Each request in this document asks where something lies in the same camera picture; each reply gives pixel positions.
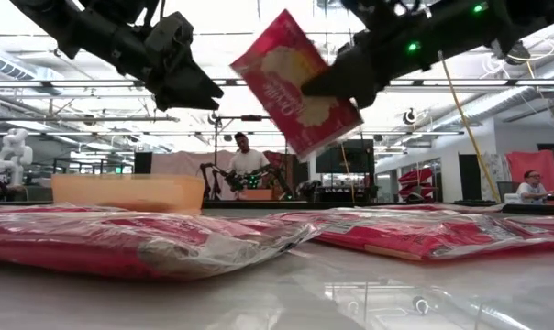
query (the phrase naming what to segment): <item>man in white shirt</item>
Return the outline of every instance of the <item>man in white shirt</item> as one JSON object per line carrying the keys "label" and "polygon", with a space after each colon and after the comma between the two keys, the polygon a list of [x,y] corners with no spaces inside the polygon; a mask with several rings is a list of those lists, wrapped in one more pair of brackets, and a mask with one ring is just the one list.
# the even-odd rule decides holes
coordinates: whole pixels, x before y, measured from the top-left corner
{"label": "man in white shirt", "polygon": [[262,152],[250,149],[249,139],[246,135],[237,133],[234,139],[237,141],[238,151],[230,160],[229,171],[235,171],[238,175],[242,175],[269,165],[269,160]]}
{"label": "man in white shirt", "polygon": [[526,182],[519,185],[517,195],[524,204],[544,204],[546,198],[553,195],[554,192],[547,192],[542,183],[540,183],[540,173],[535,170],[529,170],[524,173]]}

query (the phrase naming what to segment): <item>cracker package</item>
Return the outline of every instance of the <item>cracker package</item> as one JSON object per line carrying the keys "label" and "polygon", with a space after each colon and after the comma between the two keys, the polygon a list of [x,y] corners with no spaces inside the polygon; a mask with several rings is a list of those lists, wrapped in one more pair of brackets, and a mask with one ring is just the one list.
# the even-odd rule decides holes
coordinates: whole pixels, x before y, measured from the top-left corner
{"label": "cracker package", "polygon": [[287,10],[230,66],[247,82],[300,160],[362,124],[349,100],[302,95],[302,84],[327,64]]}

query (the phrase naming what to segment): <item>plastic container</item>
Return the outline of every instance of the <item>plastic container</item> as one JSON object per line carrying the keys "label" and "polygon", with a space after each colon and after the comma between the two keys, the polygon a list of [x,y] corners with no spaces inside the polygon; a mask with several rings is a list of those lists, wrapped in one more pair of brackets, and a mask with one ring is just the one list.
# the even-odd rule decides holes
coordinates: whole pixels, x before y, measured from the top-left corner
{"label": "plastic container", "polygon": [[204,180],[184,175],[53,174],[53,202],[201,214]]}

